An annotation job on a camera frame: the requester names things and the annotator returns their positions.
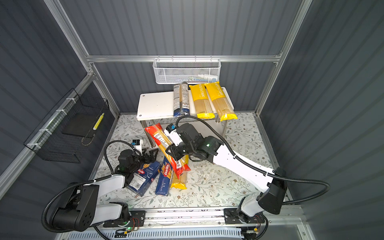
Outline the blue Barilla pasta box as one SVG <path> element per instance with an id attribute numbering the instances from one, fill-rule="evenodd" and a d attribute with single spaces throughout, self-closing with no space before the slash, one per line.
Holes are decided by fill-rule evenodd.
<path id="1" fill-rule="evenodd" d="M 159 174 L 160 166 L 161 164 L 157 161 L 150 164 L 143 164 L 133 173 L 133 178 L 128 182 L 127 188 L 140 197 L 143 197 Z"/>

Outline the red spaghetti bag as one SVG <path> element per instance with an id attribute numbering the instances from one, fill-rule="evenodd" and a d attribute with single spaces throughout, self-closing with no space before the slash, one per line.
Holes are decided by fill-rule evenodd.
<path id="1" fill-rule="evenodd" d="M 188 166 L 188 160 L 186 156 L 182 157 L 180 160 L 174 159 L 170 154 L 166 153 L 166 149 L 173 143 L 164 133 L 163 128 L 160 124 L 152 125 L 146 127 L 145 131 L 150 134 L 154 139 L 160 150 L 164 153 L 165 157 L 170 161 L 172 168 L 179 179 L 183 172 L 190 171 Z"/>

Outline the yellow Pastatime spaghetti bag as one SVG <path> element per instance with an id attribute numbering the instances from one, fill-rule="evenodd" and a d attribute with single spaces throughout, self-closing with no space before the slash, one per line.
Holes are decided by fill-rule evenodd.
<path id="1" fill-rule="evenodd" d="M 199 119 L 214 119 L 215 114 L 213 113 L 205 85 L 189 85 L 189 87 L 193 97 L 197 117 Z"/>
<path id="2" fill-rule="evenodd" d="M 230 105 L 219 82 L 207 83 L 205 87 L 221 121 L 237 119 L 233 107 Z"/>
<path id="3" fill-rule="evenodd" d="M 180 162 L 183 164 L 185 170 L 183 171 L 183 173 L 179 177 L 177 177 L 177 175 L 175 173 L 173 174 L 173 178 L 171 181 L 171 188 L 186 190 L 187 189 L 187 186 L 186 186 L 187 172 L 189 172 L 191 170 L 190 167 L 188 166 L 189 156 L 188 155 L 184 156 L 180 160 Z"/>

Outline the dark blue spaghetti bag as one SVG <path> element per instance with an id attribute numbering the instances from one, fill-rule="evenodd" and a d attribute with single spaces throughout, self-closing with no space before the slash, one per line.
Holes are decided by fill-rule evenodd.
<path id="1" fill-rule="evenodd" d="M 189 90 L 186 82 L 174 85 L 173 116 L 190 115 Z"/>

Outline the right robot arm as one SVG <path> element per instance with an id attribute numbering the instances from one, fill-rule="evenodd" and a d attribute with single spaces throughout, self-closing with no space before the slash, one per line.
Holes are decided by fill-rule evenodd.
<path id="1" fill-rule="evenodd" d="M 221 135 L 203 137 L 189 123 L 179 127 L 169 124 L 165 129 L 165 135 L 172 141 L 166 153 L 175 160 L 180 160 L 185 155 L 207 160 L 234 172 L 258 190 L 257 193 L 242 198 L 235 214 L 241 222 L 248 223 L 251 218 L 264 211 L 273 215 L 280 214 L 287 183 L 274 179 L 273 169 L 263 167 L 235 152 L 232 153 Z"/>

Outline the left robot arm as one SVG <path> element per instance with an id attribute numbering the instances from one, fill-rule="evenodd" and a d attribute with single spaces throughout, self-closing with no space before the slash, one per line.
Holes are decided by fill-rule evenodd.
<path id="1" fill-rule="evenodd" d="M 160 170 L 159 150 L 129 145 L 119 157 L 112 173 L 83 183 L 72 183 L 56 194 L 42 213 L 43 227 L 54 233 L 83 232 L 89 227 L 139 227 L 144 220 L 133 217 L 123 202 L 99 204 L 110 192 L 128 188 L 143 195 Z"/>

